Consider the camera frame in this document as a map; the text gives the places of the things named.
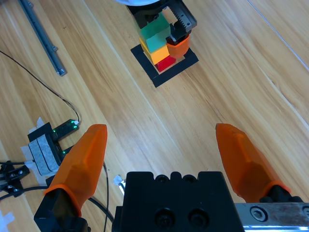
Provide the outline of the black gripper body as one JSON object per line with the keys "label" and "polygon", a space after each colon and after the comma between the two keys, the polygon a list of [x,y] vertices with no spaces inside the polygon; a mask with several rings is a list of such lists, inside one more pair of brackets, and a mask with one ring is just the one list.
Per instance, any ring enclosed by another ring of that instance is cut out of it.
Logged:
{"label": "black gripper body", "polygon": [[197,25],[196,19],[183,1],[156,0],[154,3],[146,5],[127,6],[140,29],[158,19],[159,13],[166,7],[168,7],[177,18],[177,22],[169,25],[170,35],[166,37],[166,41],[170,45],[178,45],[189,36],[191,30]]}

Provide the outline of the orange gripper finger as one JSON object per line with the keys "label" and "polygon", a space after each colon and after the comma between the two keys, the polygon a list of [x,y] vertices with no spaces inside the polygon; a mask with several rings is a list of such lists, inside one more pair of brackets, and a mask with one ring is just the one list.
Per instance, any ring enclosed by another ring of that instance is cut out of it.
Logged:
{"label": "orange gripper finger", "polygon": [[166,41],[169,55],[175,59],[179,59],[189,50],[190,35],[186,34],[176,41],[173,41],[171,37],[167,37]]}
{"label": "orange gripper finger", "polygon": [[239,197],[247,203],[256,203],[267,196],[274,186],[291,193],[246,133],[225,123],[218,123],[215,130],[226,175]]}
{"label": "orange gripper finger", "polygon": [[107,126],[95,124],[89,127],[79,141],[65,155],[51,185],[44,195],[55,189],[64,190],[77,216],[85,201],[96,191],[102,171],[107,145]]}

